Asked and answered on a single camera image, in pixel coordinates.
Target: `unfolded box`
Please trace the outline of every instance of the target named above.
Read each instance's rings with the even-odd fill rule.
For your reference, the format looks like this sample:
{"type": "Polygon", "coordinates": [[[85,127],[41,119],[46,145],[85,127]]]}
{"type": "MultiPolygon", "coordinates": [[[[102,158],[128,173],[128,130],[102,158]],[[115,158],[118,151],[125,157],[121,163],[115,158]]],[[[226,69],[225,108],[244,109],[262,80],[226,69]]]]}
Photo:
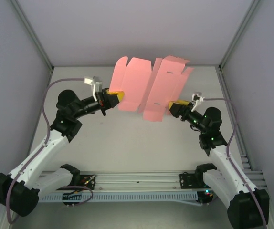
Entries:
{"type": "Polygon", "coordinates": [[[114,69],[110,91],[124,91],[123,101],[119,110],[143,112],[143,119],[162,121],[169,101],[176,101],[193,68],[185,64],[189,62],[182,58],[167,56],[157,58],[153,70],[151,61],[132,58],[120,58],[114,69]]]}

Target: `wire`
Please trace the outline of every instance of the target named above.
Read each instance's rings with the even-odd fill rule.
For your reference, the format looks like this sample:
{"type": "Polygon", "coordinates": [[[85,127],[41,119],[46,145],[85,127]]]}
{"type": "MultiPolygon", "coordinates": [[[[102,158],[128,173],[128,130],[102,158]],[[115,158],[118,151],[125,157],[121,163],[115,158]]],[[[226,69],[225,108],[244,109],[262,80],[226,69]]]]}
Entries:
{"type": "Polygon", "coordinates": [[[242,180],[242,182],[245,184],[246,188],[248,189],[248,191],[251,193],[251,196],[259,210],[259,213],[260,213],[260,216],[261,216],[261,219],[262,219],[262,223],[263,223],[263,227],[265,229],[267,229],[267,226],[266,226],[266,220],[265,220],[265,216],[264,216],[264,213],[260,207],[260,204],[255,196],[255,194],[253,193],[251,187],[246,183],[246,180],[244,179],[244,177],[242,176],[242,174],[240,173],[239,169],[237,168],[237,166],[234,164],[234,162],[232,161],[232,158],[230,157],[230,152],[229,152],[229,146],[231,144],[231,141],[237,131],[237,128],[238,128],[238,116],[237,116],[237,111],[236,111],[236,107],[235,105],[232,103],[231,100],[228,100],[228,99],[224,99],[224,98],[210,98],[210,99],[204,99],[205,101],[216,101],[216,100],[222,100],[222,101],[226,101],[228,102],[234,109],[234,116],[235,116],[235,125],[234,125],[234,128],[233,128],[233,132],[232,132],[232,135],[228,141],[228,144],[226,146],[226,155],[228,157],[228,160],[229,162],[231,163],[232,167],[234,168],[234,170],[237,172],[237,174],[239,175],[240,179],[242,180]]]}
{"type": "Polygon", "coordinates": [[[86,182],[89,178],[91,178],[93,175],[89,175],[88,177],[84,178],[83,180],[80,181],[80,183],[86,182]]]}
{"type": "Polygon", "coordinates": [[[171,200],[171,202],[178,202],[178,203],[182,203],[182,204],[190,204],[190,205],[194,205],[194,206],[198,206],[198,207],[201,207],[203,205],[201,203],[193,203],[193,202],[184,201],[184,200],[177,200],[177,199],[173,199],[173,200],[171,200]]]}
{"type": "Polygon", "coordinates": [[[64,195],[66,195],[66,199],[69,199],[69,198],[71,198],[71,197],[69,197],[70,195],[76,194],[76,193],[79,193],[79,192],[82,192],[82,191],[83,191],[83,189],[74,190],[74,191],[72,191],[70,193],[65,193],[64,195]]]}
{"type": "Polygon", "coordinates": [[[82,205],[82,204],[90,201],[94,197],[93,191],[90,188],[88,188],[88,187],[82,187],[82,186],[65,186],[65,187],[62,187],[62,188],[70,188],[70,189],[72,189],[72,188],[82,188],[84,190],[90,191],[90,193],[91,193],[91,196],[87,200],[84,200],[83,202],[80,202],[80,203],[77,203],[77,204],[67,205],[68,207],[74,207],[74,206],[82,205]]]}
{"type": "Polygon", "coordinates": [[[60,79],[60,80],[56,80],[54,81],[53,83],[51,83],[45,90],[44,92],[44,95],[43,95],[43,99],[42,99],[42,115],[45,119],[45,122],[47,124],[47,136],[46,136],[46,140],[44,141],[44,144],[36,151],[36,153],[27,161],[27,163],[25,165],[23,165],[23,167],[20,169],[20,171],[17,173],[16,177],[13,179],[13,181],[11,182],[10,184],[10,187],[9,187],[9,190],[7,192],[7,197],[6,197],[6,211],[7,211],[7,219],[8,219],[8,222],[9,224],[13,224],[17,221],[18,217],[17,216],[14,220],[11,219],[11,210],[10,210],[10,197],[11,197],[11,192],[12,192],[12,189],[16,183],[16,181],[18,180],[18,178],[20,177],[21,173],[26,169],[26,167],[38,156],[38,154],[45,148],[45,145],[48,143],[49,141],[49,138],[50,138],[50,124],[49,124],[49,120],[47,118],[47,115],[46,115],[46,112],[45,112],[45,109],[44,109],[44,104],[45,104],[45,100],[46,100],[46,97],[47,97],[47,93],[48,93],[48,90],[53,86],[55,85],[56,83],[59,83],[59,82],[63,82],[63,81],[84,81],[84,78],[65,78],[65,79],[60,79]]]}
{"type": "Polygon", "coordinates": [[[190,128],[191,128],[191,130],[193,130],[193,131],[197,131],[197,132],[200,132],[200,133],[201,133],[201,131],[199,131],[198,129],[194,129],[192,124],[190,124],[190,128]]]}

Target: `gray wall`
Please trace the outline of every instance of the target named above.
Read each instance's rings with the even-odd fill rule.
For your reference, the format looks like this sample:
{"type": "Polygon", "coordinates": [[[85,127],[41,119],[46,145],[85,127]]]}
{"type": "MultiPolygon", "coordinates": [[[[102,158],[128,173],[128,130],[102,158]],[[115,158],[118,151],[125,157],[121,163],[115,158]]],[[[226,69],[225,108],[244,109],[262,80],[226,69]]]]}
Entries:
{"type": "Polygon", "coordinates": [[[0,172],[26,157],[48,79],[9,1],[0,0],[0,172]]]}
{"type": "Polygon", "coordinates": [[[263,1],[225,69],[248,153],[274,205],[274,1],[263,1]]]}
{"type": "Polygon", "coordinates": [[[219,64],[252,0],[18,0],[54,66],[219,64]]]}

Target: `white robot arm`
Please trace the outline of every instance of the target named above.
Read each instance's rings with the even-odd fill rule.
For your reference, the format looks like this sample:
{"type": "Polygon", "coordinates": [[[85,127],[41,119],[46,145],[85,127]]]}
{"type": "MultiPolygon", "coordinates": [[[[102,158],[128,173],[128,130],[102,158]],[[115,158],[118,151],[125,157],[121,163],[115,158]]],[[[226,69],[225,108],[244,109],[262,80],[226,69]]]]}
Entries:
{"type": "Polygon", "coordinates": [[[268,224],[268,193],[265,189],[259,190],[233,159],[220,132],[221,111],[210,107],[201,115],[196,111],[199,105],[188,101],[169,103],[169,110],[174,117],[181,116],[181,121],[188,121],[192,129],[200,132],[200,146],[212,161],[211,164],[197,166],[197,183],[202,187],[209,186],[221,199],[234,229],[258,227],[263,224],[263,220],[268,224]]]}
{"type": "Polygon", "coordinates": [[[76,186],[80,171],[73,166],[63,165],[54,173],[39,178],[47,163],[72,139],[82,124],[78,118],[115,107],[123,98],[123,92],[102,89],[102,82],[85,79],[93,85],[93,96],[80,100],[71,90],[62,91],[58,97],[56,119],[48,135],[33,152],[8,175],[0,173],[0,203],[7,205],[10,194],[11,210],[27,216],[36,207],[39,198],[64,186],[76,186]]]}

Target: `white floor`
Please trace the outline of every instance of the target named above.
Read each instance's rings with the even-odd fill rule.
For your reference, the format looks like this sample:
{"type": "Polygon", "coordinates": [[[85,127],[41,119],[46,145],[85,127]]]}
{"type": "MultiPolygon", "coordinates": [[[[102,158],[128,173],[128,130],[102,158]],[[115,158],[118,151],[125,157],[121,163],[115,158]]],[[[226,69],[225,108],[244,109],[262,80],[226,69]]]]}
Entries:
{"type": "Polygon", "coordinates": [[[12,229],[232,229],[220,200],[202,207],[172,202],[39,204],[12,229]]]}
{"type": "MultiPolygon", "coordinates": [[[[108,87],[113,67],[58,67],[52,81],[62,78],[99,76],[108,87]]],[[[48,93],[45,110],[52,123],[56,114],[58,94],[65,89],[76,92],[80,99],[91,96],[90,87],[83,82],[62,82],[53,86],[48,93]]],[[[222,91],[214,67],[195,67],[180,99],[191,100],[193,92],[203,92],[208,98],[222,97],[222,91]]],[[[222,111],[221,132],[228,141],[232,126],[224,102],[206,102],[199,110],[215,106],[222,111]]],[[[190,129],[188,122],[166,116],[163,122],[152,123],[142,120],[142,114],[108,110],[80,119],[83,126],[75,139],[51,161],[46,171],[55,171],[68,163],[81,171],[98,172],[143,172],[194,170],[197,165],[210,162],[201,150],[198,132],[190,129]]],[[[33,148],[45,136],[45,123],[41,117],[33,148]]],[[[242,166],[235,140],[231,151],[242,166]]]]}

